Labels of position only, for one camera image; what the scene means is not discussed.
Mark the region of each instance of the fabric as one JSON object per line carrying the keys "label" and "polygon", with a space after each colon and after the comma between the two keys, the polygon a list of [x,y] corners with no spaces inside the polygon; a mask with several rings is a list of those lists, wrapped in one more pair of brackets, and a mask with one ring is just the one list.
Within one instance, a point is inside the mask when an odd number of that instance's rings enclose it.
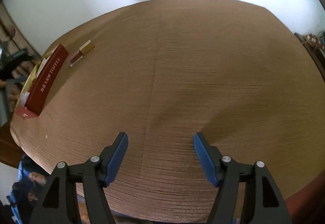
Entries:
{"label": "fabric", "polygon": [[18,166],[18,181],[7,196],[18,224],[28,224],[48,173],[24,154]]}
{"label": "fabric", "polygon": [[[112,210],[166,222],[204,222],[217,194],[193,136],[238,162],[267,165],[284,198],[324,164],[325,85],[298,39],[271,12],[235,0],[153,0],[64,34],[72,53],[38,118],[14,115],[19,146],[51,172],[84,162],[120,131],[129,148],[105,190]],[[244,186],[235,217],[240,217]]]}

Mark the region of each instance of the cardboard box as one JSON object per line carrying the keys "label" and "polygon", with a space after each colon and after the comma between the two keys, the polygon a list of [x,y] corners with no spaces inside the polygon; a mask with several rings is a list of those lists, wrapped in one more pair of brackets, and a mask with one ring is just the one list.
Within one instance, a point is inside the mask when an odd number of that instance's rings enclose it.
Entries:
{"label": "cardboard box", "polygon": [[[68,51],[62,44],[59,44],[55,49],[46,54],[44,58],[48,58],[48,60],[37,78],[36,74],[42,62],[39,61],[35,65],[17,101],[15,114],[23,119],[34,118],[41,114],[50,88],[68,54]],[[21,106],[21,97],[25,92],[30,94],[25,105]]]}

